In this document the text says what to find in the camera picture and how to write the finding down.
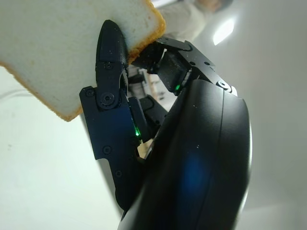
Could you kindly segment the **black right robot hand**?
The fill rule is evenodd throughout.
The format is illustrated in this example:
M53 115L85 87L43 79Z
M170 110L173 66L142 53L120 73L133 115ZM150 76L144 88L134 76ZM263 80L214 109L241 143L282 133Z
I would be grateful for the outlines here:
M103 23L96 87L80 91L94 157L109 163L120 230L232 230L247 194L252 133L245 101L188 41L161 37L133 64L157 74L176 101L127 96L128 53Z

